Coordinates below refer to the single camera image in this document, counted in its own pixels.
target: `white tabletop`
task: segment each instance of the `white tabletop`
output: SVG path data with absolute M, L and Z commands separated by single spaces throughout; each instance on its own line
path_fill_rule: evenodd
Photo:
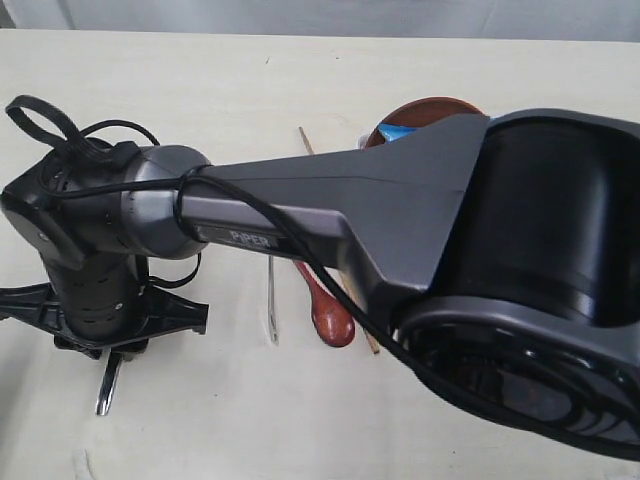
M 467 100 L 488 114 L 562 107 L 640 121 L 640 45 L 233 37 L 0 30 L 0 104 L 22 93 L 80 126 L 145 125 L 215 164 L 352 148 L 403 103 Z M 113 132 L 109 138 L 118 138 Z M 0 184 L 47 151 L 0 116 Z M 45 280 L 0 218 L 0 285 Z M 177 278 L 192 263 L 155 262 Z M 266 334 L 266 257 L 212 245 L 182 289 L 210 303 L 206 336 L 153 340 L 123 366 L 111 413 L 104 369 L 15 320 L 0 324 L 0 478 L 72 479 L 86 449 L 108 479 L 606 479 L 632 463 L 498 427 L 445 404 L 361 331 L 326 347 L 294 267 L 276 263 L 280 346 Z

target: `wooden spoon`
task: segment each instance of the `wooden spoon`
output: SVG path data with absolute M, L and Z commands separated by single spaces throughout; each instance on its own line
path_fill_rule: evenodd
M 340 302 L 316 282 L 304 263 L 293 263 L 311 292 L 311 320 L 318 336 L 330 347 L 346 347 L 356 334 L 353 318 Z

